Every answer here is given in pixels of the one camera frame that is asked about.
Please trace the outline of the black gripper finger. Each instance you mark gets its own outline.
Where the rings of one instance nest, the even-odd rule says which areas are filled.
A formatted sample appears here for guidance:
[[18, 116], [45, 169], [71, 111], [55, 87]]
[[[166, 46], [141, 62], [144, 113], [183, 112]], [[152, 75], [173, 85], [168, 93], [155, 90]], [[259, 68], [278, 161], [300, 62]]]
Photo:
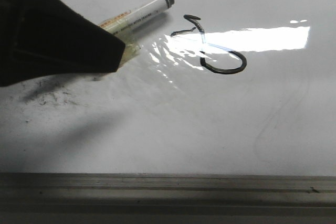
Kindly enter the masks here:
[[117, 71], [125, 43], [61, 0], [1, 0], [1, 86]]

